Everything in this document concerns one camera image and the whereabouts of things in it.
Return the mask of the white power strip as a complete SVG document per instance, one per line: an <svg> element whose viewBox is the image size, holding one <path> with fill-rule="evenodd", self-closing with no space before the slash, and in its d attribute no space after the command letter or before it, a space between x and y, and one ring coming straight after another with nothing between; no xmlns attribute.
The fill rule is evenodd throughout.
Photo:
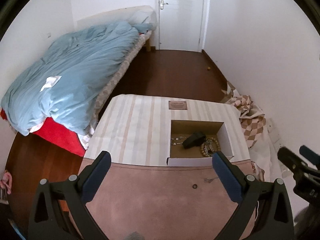
<svg viewBox="0 0 320 240"><path fill-rule="evenodd" d="M272 118L266 119L266 127L268 133L268 143L270 147L271 178L285 178L287 176L287 168L278 160L277 157L278 150L284 146L283 141Z"/></svg>

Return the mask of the beige checkered blanket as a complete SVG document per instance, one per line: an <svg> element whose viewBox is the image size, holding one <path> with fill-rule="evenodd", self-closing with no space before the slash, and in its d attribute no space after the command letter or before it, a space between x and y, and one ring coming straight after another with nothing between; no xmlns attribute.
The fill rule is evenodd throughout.
<svg viewBox="0 0 320 240"><path fill-rule="evenodd" d="M227 81L226 90L222 90L222 103L231 105L239 113L241 129L248 148L252 148L261 138L266 126L265 113L255 104L250 95L242 95Z"/></svg>

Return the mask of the pink cloth item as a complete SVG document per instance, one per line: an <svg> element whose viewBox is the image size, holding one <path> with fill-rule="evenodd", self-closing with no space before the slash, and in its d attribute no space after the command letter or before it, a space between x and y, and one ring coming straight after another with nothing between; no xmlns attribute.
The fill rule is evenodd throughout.
<svg viewBox="0 0 320 240"><path fill-rule="evenodd" d="M3 177L0 181L1 189L5 190L7 194L11 194L12 175L8 170L4 171Z"/></svg>

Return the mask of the pink suede cloth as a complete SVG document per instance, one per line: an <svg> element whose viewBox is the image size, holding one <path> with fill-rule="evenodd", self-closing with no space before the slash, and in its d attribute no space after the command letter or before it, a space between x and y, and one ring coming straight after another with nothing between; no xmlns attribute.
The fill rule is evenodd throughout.
<svg viewBox="0 0 320 240"><path fill-rule="evenodd" d="M214 239L237 204L211 166L113 163L86 206L109 239Z"/></svg>

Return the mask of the red bed sheet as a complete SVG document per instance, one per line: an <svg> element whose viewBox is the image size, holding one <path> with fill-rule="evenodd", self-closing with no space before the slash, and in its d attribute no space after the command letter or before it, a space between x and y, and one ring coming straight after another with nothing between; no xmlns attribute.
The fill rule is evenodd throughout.
<svg viewBox="0 0 320 240"><path fill-rule="evenodd" d="M52 118L47 118L38 131L29 133L27 136L31 134L41 137L49 143L59 146L72 154L80 157L84 157L85 155L86 150L81 144L78 135L65 128L65 126L58 124Z"/></svg>

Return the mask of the black headband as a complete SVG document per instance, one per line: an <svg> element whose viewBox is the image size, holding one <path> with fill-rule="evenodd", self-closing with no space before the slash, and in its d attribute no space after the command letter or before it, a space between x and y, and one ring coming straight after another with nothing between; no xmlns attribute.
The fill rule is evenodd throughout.
<svg viewBox="0 0 320 240"><path fill-rule="evenodd" d="M187 139L185 139L185 141L183 142L182 145L183 145L184 149L189 149L192 147L199 147L205 141L206 141L206 135L204 133L195 132L192 135L190 135L189 137L187 137Z"/></svg>

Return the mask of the white cardboard box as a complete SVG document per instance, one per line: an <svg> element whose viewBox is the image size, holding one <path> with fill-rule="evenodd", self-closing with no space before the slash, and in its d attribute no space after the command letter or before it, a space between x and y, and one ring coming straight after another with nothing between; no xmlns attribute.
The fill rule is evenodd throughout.
<svg viewBox="0 0 320 240"><path fill-rule="evenodd" d="M228 160L235 160L231 136L224 122L171 121L168 166L210 166L212 156L217 152L222 152Z"/></svg>

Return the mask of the brown label on mattress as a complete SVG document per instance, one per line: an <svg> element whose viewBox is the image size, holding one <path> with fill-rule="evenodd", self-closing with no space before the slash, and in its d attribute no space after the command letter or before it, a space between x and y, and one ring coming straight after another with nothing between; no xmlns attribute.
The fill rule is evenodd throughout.
<svg viewBox="0 0 320 240"><path fill-rule="evenodd" d="M179 110L179 111L186 111L188 109L186 101L169 101L169 109L170 110Z"/></svg>

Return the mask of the light blue duvet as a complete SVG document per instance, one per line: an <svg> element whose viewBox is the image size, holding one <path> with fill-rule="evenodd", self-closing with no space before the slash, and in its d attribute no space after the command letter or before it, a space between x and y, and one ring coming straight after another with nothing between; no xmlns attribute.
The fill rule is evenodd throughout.
<svg viewBox="0 0 320 240"><path fill-rule="evenodd" d="M1 100L9 124L22 135L52 118L86 135L97 96L150 24L126 21L95 25L55 40L43 57L22 72ZM62 76L40 92L50 76Z"/></svg>

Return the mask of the white paper on duvet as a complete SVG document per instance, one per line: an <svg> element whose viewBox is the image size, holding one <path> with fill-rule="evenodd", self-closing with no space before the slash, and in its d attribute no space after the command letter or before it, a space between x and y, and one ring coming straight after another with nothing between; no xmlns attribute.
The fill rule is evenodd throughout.
<svg viewBox="0 0 320 240"><path fill-rule="evenodd" d="M50 76L46 78L46 83L41 87L40 92L44 91L47 88L52 88L55 86L62 76Z"/></svg>

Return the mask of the bed with patterned mattress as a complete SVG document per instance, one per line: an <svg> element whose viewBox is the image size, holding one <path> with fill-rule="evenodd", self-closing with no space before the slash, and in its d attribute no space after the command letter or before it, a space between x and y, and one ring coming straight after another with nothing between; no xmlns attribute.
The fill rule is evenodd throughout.
<svg viewBox="0 0 320 240"><path fill-rule="evenodd" d="M112 22L119 22L119 21L128 22L129 18L133 15L133 13L136 11L139 11L139 10L142 10L142 11L153 10L154 11L154 9L149 5L141 5L141 6L136 6L136 7L127 7L127 8L121 8L121 9L101 12L99 14L92 15L87 18L83 18L83 19L78 20L77 21L77 29L78 30L85 29L85 28L91 27L93 25L104 24L104 23L112 23ZM101 109L103 108L107 99L109 98L109 96L113 92L117 83L124 76L130 63L137 56L138 52L142 49L143 46L146 46L147 51L151 50L150 36L155 29L156 28L153 28L151 25L151 27L148 30L142 31L142 33L139 35L138 41L131 48L131 50L129 51L127 56L125 56L124 61L121 63L121 65L119 67L119 70L111 76L110 81L107 83L107 85L99 93L99 95L95 101L95 104L94 104L92 119L89 123L89 132L87 135L78 135L80 142L85 149L88 148L89 140L91 139L92 135L95 132L95 128L98 125L98 115L99 115Z"/></svg>

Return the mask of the white door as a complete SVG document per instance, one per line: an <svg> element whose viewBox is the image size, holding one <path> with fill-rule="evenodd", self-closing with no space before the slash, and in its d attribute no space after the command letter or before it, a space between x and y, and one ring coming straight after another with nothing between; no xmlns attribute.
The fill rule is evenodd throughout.
<svg viewBox="0 0 320 240"><path fill-rule="evenodd" d="M208 0L158 0L159 50L199 52Z"/></svg>

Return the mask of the white pillow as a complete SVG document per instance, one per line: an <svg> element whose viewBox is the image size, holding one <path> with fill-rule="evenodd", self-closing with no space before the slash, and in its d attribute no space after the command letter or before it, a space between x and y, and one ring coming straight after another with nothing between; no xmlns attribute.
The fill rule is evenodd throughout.
<svg viewBox="0 0 320 240"><path fill-rule="evenodd" d="M152 25L153 28L157 27L157 17L156 13L151 10L151 11L136 11L133 13L133 15L129 18L128 22L131 25L136 25L136 24L150 24Z"/></svg>

